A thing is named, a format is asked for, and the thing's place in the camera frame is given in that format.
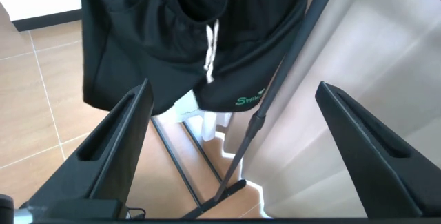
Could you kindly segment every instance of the black baseboard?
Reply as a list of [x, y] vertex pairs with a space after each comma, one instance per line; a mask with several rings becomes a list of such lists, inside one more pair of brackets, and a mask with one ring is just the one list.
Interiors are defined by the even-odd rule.
[[62, 23], [68, 23], [71, 21], [81, 20], [83, 13], [80, 10], [71, 10], [67, 12], [61, 12], [56, 14], [48, 14], [41, 17], [32, 17], [28, 19], [12, 21], [15, 28], [21, 32], [26, 30], [33, 30], [36, 28], [44, 28]]

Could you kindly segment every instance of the drawstring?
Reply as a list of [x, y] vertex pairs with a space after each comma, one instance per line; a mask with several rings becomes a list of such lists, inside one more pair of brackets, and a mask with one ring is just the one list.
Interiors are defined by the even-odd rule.
[[205, 65], [204, 69], [207, 72], [207, 82], [211, 83], [214, 81], [213, 78], [213, 66], [214, 66], [214, 58], [216, 57], [216, 49], [218, 47], [218, 32], [219, 32], [219, 20], [216, 20], [214, 23], [214, 30], [207, 25], [207, 41], [208, 41], [208, 49], [207, 56], [205, 57]]

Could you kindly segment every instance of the clothing rack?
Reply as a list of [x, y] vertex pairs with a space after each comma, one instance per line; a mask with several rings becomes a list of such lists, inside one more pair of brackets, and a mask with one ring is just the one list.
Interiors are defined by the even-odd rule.
[[240, 189], [244, 188], [246, 186], [246, 180], [242, 179], [233, 184], [230, 187], [227, 187], [227, 184], [232, 177], [234, 171], [238, 167], [240, 161], [242, 160], [243, 156], [245, 155], [245, 152], [247, 151], [247, 148], [249, 144], [251, 143], [252, 139], [255, 137], [257, 132], [262, 128], [264, 122], [266, 113], [268, 112], [269, 107], [271, 106], [273, 100], [276, 98], [276, 95], [278, 91], [280, 90], [283, 81], [286, 79], [289, 71], [291, 70], [294, 62], [296, 61], [298, 55], [300, 54], [303, 46], [306, 44], [306, 41], [309, 38], [309, 35], [311, 34], [314, 26], [316, 25], [318, 19], [320, 18], [323, 10], [325, 9], [327, 3], [329, 0], [312, 0], [311, 5], [305, 15], [305, 19], [303, 23], [300, 26], [300, 29], [298, 31], [298, 34], [296, 38], [294, 39], [294, 42], [292, 46], [290, 47], [288, 53], [286, 54], [285, 58], [282, 60], [279, 69], [269, 86], [269, 89], [267, 91], [266, 96], [263, 98], [262, 103], [258, 109], [257, 112], [255, 112], [252, 116], [252, 118], [249, 121], [247, 131], [245, 133], [245, 137], [237, 151], [237, 153], [234, 155], [233, 161], [228, 168], [227, 173], [225, 174], [225, 177], [222, 179], [219, 173], [214, 168], [211, 161], [208, 159], [207, 155], [205, 154], [203, 148], [199, 144], [198, 140], [194, 136], [191, 128], [188, 126], [186, 122], [184, 122], [184, 128], [187, 130], [188, 134], [192, 138], [194, 144], [196, 145], [198, 151], [202, 154], [202, 157], [207, 162], [208, 166], [210, 167], [211, 171], [213, 172], [214, 176], [218, 179], [220, 186], [218, 188], [218, 191], [216, 195], [211, 198], [210, 200], [201, 203], [199, 199], [197, 198], [197, 195], [195, 191], [193, 190], [192, 186], [190, 185], [186, 175], [184, 174], [181, 166], [179, 165], [179, 162], [176, 160], [176, 157], [174, 156], [172, 150], [170, 149], [168, 145], [168, 141], [165, 138], [163, 131], [161, 129], [161, 126], [158, 124], [158, 122], [155, 120], [155, 118], [152, 118], [152, 122], [154, 127], [156, 128], [162, 142], [164, 143], [164, 146], [167, 148], [167, 151], [169, 155], [171, 156], [173, 163], [176, 166], [176, 169], [179, 171], [179, 174], [181, 175], [185, 185], [187, 186], [190, 194], [192, 195], [194, 201], [196, 202], [196, 209], [192, 210], [190, 213], [186, 214], [183, 218], [196, 218], [197, 216], [200, 216], [202, 213], [206, 212], [207, 210], [211, 209], [212, 207], [218, 205], [221, 201], [225, 200], [228, 196], [231, 196], [232, 194], [236, 193]]

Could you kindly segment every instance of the curtain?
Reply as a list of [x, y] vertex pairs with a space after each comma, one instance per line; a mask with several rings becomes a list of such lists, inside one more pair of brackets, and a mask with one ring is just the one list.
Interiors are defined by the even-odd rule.
[[[316, 104], [320, 81], [441, 167], [441, 1], [331, 0], [243, 159], [266, 214], [366, 216]], [[225, 152], [236, 152], [256, 110], [233, 115]]]

